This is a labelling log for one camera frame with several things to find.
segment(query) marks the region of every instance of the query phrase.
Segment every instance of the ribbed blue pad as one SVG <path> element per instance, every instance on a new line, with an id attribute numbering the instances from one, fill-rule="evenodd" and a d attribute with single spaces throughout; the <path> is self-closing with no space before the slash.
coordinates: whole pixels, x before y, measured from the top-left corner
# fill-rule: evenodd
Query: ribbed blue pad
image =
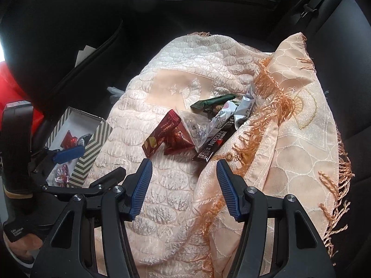
<path id="1" fill-rule="evenodd" d="M 152 178 L 152 162 L 149 160 L 147 165 L 144 167 L 143 173 L 139 178 L 138 184 L 134 190 L 132 200 L 131 200 L 131 209 L 130 215 L 136 217 L 139 215 L 140 210 L 144 202 L 145 195 L 148 190 Z"/>
<path id="2" fill-rule="evenodd" d="M 226 201 L 229 214 L 235 219 L 239 218 L 241 216 L 241 212 L 238 207 L 238 197 L 234 191 L 231 181 L 229 180 L 227 172 L 220 161 L 218 161 L 216 164 L 216 176 L 218 178 L 224 200 Z"/>

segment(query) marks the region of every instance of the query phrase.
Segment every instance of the green wrapper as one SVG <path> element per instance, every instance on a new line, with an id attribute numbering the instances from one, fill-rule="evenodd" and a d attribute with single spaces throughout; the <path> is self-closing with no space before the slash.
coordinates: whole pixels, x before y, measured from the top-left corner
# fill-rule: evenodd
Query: green wrapper
<path id="1" fill-rule="evenodd" d="M 224 105 L 228 100 L 235 99 L 237 96 L 233 94 L 226 94 L 210 99 L 199 100 L 198 102 L 191 105 L 191 108 L 196 108 L 198 110 L 205 110 L 207 108 Z"/>

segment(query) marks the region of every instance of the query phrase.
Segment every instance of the black strap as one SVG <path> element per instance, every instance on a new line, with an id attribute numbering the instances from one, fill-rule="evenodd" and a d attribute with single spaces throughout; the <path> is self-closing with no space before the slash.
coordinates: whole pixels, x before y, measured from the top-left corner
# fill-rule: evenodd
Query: black strap
<path id="1" fill-rule="evenodd" d="M 322 1 L 323 0 L 310 0 L 307 4 L 304 4 L 304 11 L 296 23 L 297 27 L 304 29 L 309 24 L 311 18 L 318 15 L 318 6 L 320 6 Z"/>

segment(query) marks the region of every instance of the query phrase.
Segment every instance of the seat belt buckle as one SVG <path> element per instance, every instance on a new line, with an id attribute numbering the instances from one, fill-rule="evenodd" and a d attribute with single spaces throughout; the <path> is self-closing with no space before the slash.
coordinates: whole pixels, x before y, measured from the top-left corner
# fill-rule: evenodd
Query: seat belt buckle
<path id="1" fill-rule="evenodd" d="M 318 9 L 312 9 L 308 6 L 308 4 L 303 5 L 304 11 L 300 15 L 301 18 L 305 17 L 308 13 L 311 13 L 312 16 L 318 16 Z"/>

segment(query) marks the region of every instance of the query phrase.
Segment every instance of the dark red wrapper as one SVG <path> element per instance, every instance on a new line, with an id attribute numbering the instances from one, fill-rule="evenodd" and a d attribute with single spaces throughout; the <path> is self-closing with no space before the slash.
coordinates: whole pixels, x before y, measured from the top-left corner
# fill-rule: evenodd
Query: dark red wrapper
<path id="1" fill-rule="evenodd" d="M 165 139 L 164 155 L 175 155 L 193 149 L 195 146 L 183 123 L 168 134 Z"/>
<path id="2" fill-rule="evenodd" d="M 61 147 L 64 149 L 69 149 L 76 146 L 77 143 L 77 137 L 73 137 L 71 135 L 71 132 L 68 131 L 66 136 L 64 136 L 64 139 L 62 141 Z"/>
<path id="3" fill-rule="evenodd" d="M 167 112 L 159 125 L 154 129 L 150 136 L 142 145 L 143 151 L 147 158 L 153 156 L 158 150 L 166 136 L 172 132 L 180 123 L 181 119 L 174 110 Z"/>

